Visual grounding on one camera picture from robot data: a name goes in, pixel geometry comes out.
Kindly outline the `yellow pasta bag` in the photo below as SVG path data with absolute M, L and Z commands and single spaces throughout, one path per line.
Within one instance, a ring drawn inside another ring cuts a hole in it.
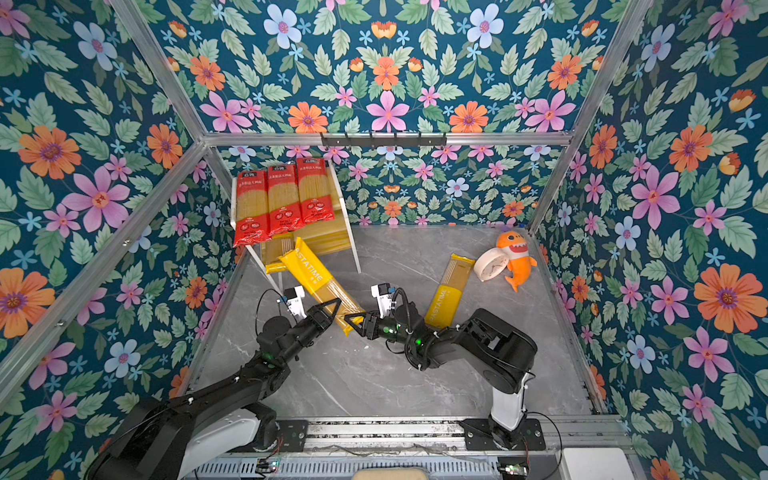
M 261 260 L 267 274 L 280 273 L 287 270 L 280 257 L 295 248 L 292 234 L 277 235 L 261 244 Z
M 434 329 L 443 329 L 453 324 L 470 274 L 473 259 L 452 254 L 444 275 L 425 315 L 425 323 Z
M 363 311 L 359 303 L 342 287 L 301 237 L 296 239 L 295 248 L 281 256 L 280 260 L 304 291 L 311 295 L 318 304 L 334 298 L 341 300 L 335 323 L 342 331 L 347 324 L 344 321 L 346 314 Z

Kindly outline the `red spaghetti bag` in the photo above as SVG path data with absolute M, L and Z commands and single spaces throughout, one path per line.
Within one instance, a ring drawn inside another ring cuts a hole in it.
M 296 161 L 300 210 L 305 225 L 335 218 L 326 164 L 323 159 Z
M 237 176 L 234 210 L 235 247 L 272 239 L 265 170 L 241 172 Z
M 271 236 L 292 232 L 305 225 L 294 164 L 268 168 L 267 195 Z

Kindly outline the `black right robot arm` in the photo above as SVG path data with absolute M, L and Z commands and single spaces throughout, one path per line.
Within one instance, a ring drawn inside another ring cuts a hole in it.
M 525 395 L 538 353 L 528 334 L 484 308 L 456 327 L 430 326 L 401 288 L 377 301 L 376 310 L 346 313 L 343 321 L 363 338 L 401 345 L 398 353 L 418 371 L 469 364 L 492 387 L 488 427 L 477 433 L 505 450 L 523 442 Z

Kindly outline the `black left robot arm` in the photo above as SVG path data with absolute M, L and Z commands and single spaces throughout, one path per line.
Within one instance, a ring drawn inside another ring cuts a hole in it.
M 188 395 L 160 402 L 150 397 L 126 417 L 107 447 L 87 467 L 86 479 L 176 479 L 193 438 L 239 409 L 260 421 L 271 410 L 260 402 L 290 374 L 289 362 L 334 323 L 342 302 L 315 305 L 292 323 L 268 319 L 257 336 L 259 349 L 234 374 Z

